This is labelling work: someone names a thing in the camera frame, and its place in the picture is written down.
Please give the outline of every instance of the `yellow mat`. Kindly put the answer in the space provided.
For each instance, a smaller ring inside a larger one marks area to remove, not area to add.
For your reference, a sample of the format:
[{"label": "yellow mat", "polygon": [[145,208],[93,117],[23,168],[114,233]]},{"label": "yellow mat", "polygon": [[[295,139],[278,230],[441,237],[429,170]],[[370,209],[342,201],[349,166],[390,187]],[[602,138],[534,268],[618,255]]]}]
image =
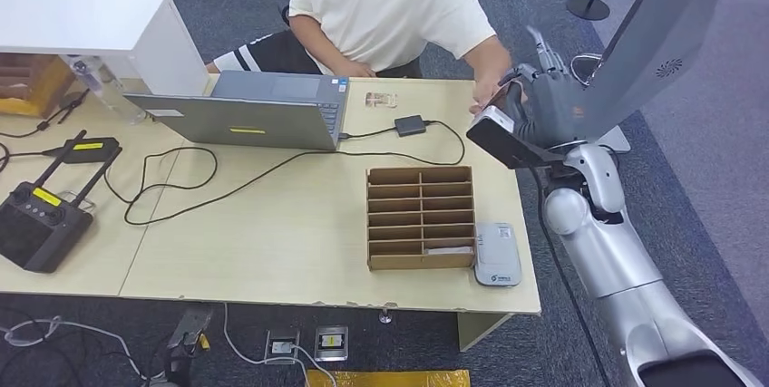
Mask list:
[{"label": "yellow mat", "polygon": [[[337,387],[470,387],[470,372],[331,372]],[[309,371],[310,387],[332,387],[319,371]]]}]

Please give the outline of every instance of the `floor power outlet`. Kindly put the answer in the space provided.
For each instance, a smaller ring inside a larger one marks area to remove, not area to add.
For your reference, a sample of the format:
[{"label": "floor power outlet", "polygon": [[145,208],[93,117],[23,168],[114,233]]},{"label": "floor power outlet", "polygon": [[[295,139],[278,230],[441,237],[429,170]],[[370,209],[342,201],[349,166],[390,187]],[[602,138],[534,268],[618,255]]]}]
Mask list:
[{"label": "floor power outlet", "polygon": [[[299,330],[274,329],[267,330],[267,343],[265,343],[265,360],[293,357],[297,358],[298,350],[292,347],[299,345]],[[295,361],[282,359],[267,361],[265,364],[294,364]]]},{"label": "floor power outlet", "polygon": [[315,332],[315,360],[344,362],[350,355],[349,329],[344,325],[318,326]]}]

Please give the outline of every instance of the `cardboard box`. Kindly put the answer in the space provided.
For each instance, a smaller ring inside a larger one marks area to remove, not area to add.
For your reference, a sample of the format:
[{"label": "cardboard box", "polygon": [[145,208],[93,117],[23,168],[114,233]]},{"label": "cardboard box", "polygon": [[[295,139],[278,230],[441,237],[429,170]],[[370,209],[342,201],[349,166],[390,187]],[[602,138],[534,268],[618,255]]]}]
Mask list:
[{"label": "cardboard box", "polygon": [[371,270],[475,263],[470,167],[370,169],[366,180]]}]

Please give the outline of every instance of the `speaker grille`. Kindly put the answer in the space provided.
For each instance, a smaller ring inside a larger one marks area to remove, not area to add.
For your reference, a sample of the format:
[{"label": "speaker grille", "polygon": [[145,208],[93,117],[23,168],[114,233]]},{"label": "speaker grille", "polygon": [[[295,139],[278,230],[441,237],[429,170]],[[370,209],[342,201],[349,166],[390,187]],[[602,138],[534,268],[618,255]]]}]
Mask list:
[{"label": "speaker grille", "polygon": [[663,62],[658,68],[655,75],[659,78],[665,78],[672,74],[678,73],[678,70],[684,66],[684,62],[678,58],[671,59],[670,61]]}]

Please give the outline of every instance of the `person's arm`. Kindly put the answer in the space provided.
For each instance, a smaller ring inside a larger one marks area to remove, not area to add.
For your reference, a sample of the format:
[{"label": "person's arm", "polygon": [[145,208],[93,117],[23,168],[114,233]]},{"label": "person's arm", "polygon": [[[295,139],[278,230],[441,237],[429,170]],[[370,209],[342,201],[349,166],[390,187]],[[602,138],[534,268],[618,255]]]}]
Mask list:
[{"label": "person's arm", "polygon": [[294,15],[288,18],[288,22],[291,31],[305,49],[337,76],[376,77],[368,65],[345,58],[324,34],[315,18],[309,15]]},{"label": "person's arm", "polygon": [[474,70],[475,113],[499,89],[497,82],[511,67],[511,57],[497,38],[478,0],[428,0],[423,14],[424,39],[464,59]]},{"label": "person's arm", "polygon": [[470,107],[470,112],[475,113],[483,109],[500,89],[497,83],[512,67],[512,59],[499,38],[491,36],[473,47],[464,60],[475,72],[475,92],[472,94],[475,104]]}]

